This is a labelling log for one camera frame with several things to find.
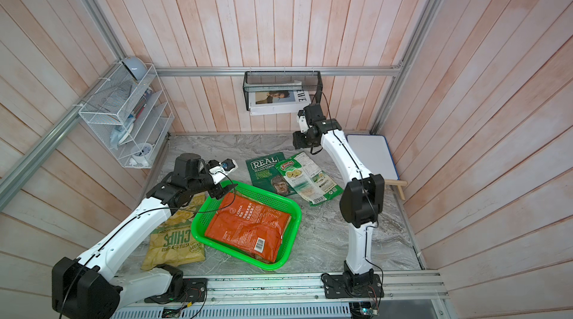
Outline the green plastic basket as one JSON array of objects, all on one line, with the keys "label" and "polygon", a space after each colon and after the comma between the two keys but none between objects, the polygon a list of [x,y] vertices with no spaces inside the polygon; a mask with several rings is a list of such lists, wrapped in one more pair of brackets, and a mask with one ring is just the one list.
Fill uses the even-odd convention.
[{"label": "green plastic basket", "polygon": [[280,250],[278,252],[278,257],[276,261],[271,264],[262,262],[250,256],[247,256],[245,253],[236,250],[233,247],[228,246],[227,244],[213,241],[205,236],[205,230],[207,229],[215,212],[221,206],[222,200],[216,200],[214,198],[209,197],[205,201],[204,205],[201,207],[200,211],[195,216],[192,222],[193,237],[197,241],[209,247],[212,247],[213,249],[226,253],[229,256],[232,256],[236,259],[240,259],[243,262],[248,263],[249,265],[254,265],[258,268],[264,269],[265,271],[274,271],[276,269],[279,269],[286,263],[291,253],[292,246],[294,244],[295,237],[297,235],[297,231],[302,219],[301,208],[296,202],[294,202],[291,199],[279,196],[277,194],[273,194],[271,192],[265,191],[260,188],[256,188],[254,186],[240,182],[237,182],[235,186],[236,188],[230,194],[235,194],[240,197],[248,198],[255,202],[262,203],[264,205],[267,205],[268,207],[277,209],[279,211],[291,215],[291,221],[289,222],[289,225],[286,228],[283,237],[283,242],[282,245],[280,246]]}]

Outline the red chips bag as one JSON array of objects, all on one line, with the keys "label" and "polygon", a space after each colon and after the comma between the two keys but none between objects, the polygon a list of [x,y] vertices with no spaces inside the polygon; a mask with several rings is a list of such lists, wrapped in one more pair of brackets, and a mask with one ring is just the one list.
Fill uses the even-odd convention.
[{"label": "red chips bag", "polygon": [[254,259],[274,263],[291,215],[248,198],[227,194],[205,236]]}]

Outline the dark green Real chips bag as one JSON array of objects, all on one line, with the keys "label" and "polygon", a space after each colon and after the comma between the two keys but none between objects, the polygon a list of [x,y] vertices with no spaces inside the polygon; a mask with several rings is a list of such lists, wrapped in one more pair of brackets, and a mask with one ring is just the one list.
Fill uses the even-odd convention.
[{"label": "dark green Real chips bag", "polygon": [[282,152],[247,160],[246,167],[248,168],[252,185],[283,197],[294,195],[294,189],[275,168],[283,160],[285,160],[285,157]]}]

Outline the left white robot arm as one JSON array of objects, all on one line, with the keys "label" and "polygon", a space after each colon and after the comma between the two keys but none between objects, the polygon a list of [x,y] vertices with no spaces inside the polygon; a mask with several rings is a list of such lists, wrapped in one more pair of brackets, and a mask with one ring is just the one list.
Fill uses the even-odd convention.
[{"label": "left white robot arm", "polygon": [[195,153],[177,157],[173,171],[122,223],[77,258],[64,257],[52,268],[53,310],[68,318],[111,318],[116,310],[148,298],[185,301],[189,295],[183,273],[171,265],[127,277],[116,273],[144,239],[195,195],[208,193],[220,200],[233,191],[233,184],[221,183],[236,168],[233,159],[206,162]]}]

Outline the small whiteboard blue frame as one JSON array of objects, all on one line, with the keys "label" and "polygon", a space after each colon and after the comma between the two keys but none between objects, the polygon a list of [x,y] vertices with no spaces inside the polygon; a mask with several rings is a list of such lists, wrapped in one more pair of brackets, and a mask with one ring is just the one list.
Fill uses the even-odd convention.
[{"label": "small whiteboard blue frame", "polygon": [[400,180],[383,135],[348,135],[347,141],[364,166],[385,180]]}]

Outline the light green chips bag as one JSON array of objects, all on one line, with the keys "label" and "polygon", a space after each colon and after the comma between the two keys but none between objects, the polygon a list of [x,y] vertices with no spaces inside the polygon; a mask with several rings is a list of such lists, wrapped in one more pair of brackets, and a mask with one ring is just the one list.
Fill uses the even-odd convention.
[{"label": "light green chips bag", "polygon": [[275,169],[310,205],[320,205],[343,194],[343,189],[306,153],[279,162]]}]

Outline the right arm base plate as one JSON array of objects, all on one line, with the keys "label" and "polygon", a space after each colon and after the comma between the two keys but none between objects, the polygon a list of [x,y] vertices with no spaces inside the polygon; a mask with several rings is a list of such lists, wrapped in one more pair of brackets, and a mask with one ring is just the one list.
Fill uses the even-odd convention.
[{"label": "right arm base plate", "polygon": [[320,279],[328,299],[384,297],[381,276],[373,271],[358,276],[347,272],[340,275],[323,273]]}]

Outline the aluminium mounting rail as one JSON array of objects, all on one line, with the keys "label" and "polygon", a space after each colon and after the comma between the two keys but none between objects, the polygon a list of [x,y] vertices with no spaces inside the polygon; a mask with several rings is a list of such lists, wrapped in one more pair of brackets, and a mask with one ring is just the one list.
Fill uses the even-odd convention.
[{"label": "aluminium mounting rail", "polygon": [[[288,303],[367,303],[376,307],[382,301],[390,300],[441,300],[449,297],[446,286],[437,271],[388,271],[379,273],[384,297],[328,299],[320,279],[314,274],[248,274],[215,275],[208,279],[206,303],[210,306],[238,306]],[[129,302],[144,303],[142,297]]]}]

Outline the yellow kettle chips bag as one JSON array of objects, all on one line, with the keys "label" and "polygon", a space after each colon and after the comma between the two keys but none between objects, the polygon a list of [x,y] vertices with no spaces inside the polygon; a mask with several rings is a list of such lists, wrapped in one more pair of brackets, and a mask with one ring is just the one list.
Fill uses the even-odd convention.
[{"label": "yellow kettle chips bag", "polygon": [[179,267],[206,259],[204,245],[192,235],[192,220],[206,200],[206,193],[195,195],[150,235],[149,249],[141,265],[150,271],[159,265]]}]

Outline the white magazine book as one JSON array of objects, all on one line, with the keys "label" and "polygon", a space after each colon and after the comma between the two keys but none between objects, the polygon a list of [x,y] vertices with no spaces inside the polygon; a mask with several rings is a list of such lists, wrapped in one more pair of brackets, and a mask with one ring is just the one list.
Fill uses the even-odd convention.
[{"label": "white magazine book", "polygon": [[311,104],[311,96],[300,82],[252,84],[245,92],[246,108],[251,116],[297,113]]}]

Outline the small wooden easel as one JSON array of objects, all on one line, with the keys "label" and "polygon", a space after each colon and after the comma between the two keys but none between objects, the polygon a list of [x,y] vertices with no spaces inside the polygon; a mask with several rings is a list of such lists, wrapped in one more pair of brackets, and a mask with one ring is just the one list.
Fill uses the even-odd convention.
[{"label": "small wooden easel", "polygon": [[406,201],[406,196],[404,194],[404,188],[408,186],[408,182],[405,180],[389,180],[385,179],[386,186],[394,188],[394,192],[398,195],[401,201]]}]

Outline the black mesh wall basket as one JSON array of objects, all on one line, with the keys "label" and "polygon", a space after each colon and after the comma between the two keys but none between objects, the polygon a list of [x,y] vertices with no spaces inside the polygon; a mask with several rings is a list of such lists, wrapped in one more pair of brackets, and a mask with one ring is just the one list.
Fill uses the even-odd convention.
[{"label": "black mesh wall basket", "polygon": [[247,71],[243,96],[251,116],[297,113],[322,101],[319,71]]}]

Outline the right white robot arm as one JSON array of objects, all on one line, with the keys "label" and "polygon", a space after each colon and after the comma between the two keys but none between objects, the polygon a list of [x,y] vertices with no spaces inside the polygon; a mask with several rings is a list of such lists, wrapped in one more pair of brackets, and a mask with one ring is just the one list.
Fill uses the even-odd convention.
[{"label": "right white robot arm", "polygon": [[322,147],[346,183],[340,198],[340,211],[349,225],[344,272],[354,281],[364,280],[374,274],[372,235],[383,209],[385,180],[358,159],[339,123],[325,117],[321,105],[312,103],[300,110],[298,124],[300,130],[293,133],[295,148]]}]

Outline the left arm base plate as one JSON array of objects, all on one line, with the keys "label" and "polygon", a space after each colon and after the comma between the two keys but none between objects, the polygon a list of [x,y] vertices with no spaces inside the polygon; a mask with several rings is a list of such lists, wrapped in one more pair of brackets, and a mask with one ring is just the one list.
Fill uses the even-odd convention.
[{"label": "left arm base plate", "polygon": [[206,300],[207,283],[208,279],[206,278],[180,279],[176,281],[175,285],[171,285],[166,293],[148,297],[144,299],[144,302],[160,305],[202,303]]}]

